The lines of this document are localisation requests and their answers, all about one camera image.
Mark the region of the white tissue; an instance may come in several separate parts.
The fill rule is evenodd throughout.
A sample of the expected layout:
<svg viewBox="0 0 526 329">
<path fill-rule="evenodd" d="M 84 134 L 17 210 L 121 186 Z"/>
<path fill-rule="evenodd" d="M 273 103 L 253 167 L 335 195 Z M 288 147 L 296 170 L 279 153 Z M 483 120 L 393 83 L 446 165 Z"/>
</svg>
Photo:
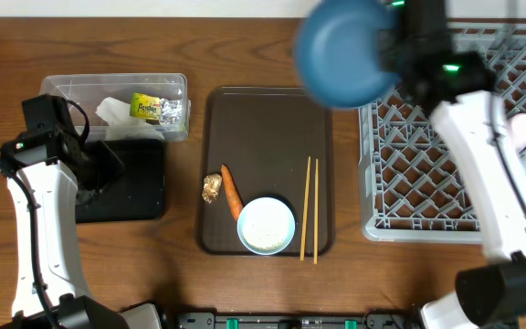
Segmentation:
<svg viewBox="0 0 526 329">
<path fill-rule="evenodd" d="M 125 139 L 164 140 L 163 134 L 142 119 L 130 116 L 130 104 L 112 97 L 105 98 L 97 107 L 96 114 L 108 124 L 106 141 Z"/>
</svg>

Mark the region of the yellow green snack wrapper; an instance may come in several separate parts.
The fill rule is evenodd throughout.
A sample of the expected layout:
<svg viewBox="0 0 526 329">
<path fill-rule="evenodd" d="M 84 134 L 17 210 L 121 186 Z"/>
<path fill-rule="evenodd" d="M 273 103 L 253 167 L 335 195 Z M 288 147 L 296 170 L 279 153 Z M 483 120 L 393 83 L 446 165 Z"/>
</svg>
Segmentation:
<svg viewBox="0 0 526 329">
<path fill-rule="evenodd" d="M 182 120 L 184 104 L 181 100 L 168 100 L 142 93 L 134 93 L 130 116 L 161 125 L 177 124 Z"/>
</svg>

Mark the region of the pink cup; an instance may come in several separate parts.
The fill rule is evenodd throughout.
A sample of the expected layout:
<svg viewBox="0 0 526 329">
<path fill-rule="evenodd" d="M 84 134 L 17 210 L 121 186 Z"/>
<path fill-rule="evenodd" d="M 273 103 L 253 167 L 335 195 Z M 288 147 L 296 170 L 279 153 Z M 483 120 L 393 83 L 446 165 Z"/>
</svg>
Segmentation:
<svg viewBox="0 0 526 329">
<path fill-rule="evenodd" d="M 519 152 L 526 147 L 526 113 L 519 113 L 508 120 L 512 144 Z"/>
</svg>

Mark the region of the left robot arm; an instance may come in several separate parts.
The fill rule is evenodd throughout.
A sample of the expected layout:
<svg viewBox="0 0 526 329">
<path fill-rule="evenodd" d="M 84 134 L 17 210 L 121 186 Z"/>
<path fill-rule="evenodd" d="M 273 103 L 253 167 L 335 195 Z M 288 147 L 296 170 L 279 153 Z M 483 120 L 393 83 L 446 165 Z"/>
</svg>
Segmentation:
<svg viewBox="0 0 526 329">
<path fill-rule="evenodd" d="M 104 142 L 71 120 L 74 101 L 49 94 L 23 101 L 26 130 L 0 147 L 0 173 L 16 213 L 18 280 L 9 328 L 166 327 L 154 302 L 116 312 L 90 295 L 82 269 L 76 205 L 125 171 Z"/>
</svg>

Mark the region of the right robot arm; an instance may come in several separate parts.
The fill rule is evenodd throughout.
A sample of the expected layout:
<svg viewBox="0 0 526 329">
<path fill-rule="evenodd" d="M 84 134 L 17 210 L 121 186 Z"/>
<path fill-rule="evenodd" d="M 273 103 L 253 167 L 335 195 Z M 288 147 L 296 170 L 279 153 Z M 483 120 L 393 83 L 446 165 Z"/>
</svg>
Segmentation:
<svg viewBox="0 0 526 329">
<path fill-rule="evenodd" d="M 387 5 L 382 68 L 399 75 L 451 152 L 479 221 L 483 267 L 425 304 L 425 328 L 482 328 L 526 315 L 526 174 L 513 147 L 496 77 L 477 52 L 459 52 L 441 1 Z"/>
</svg>

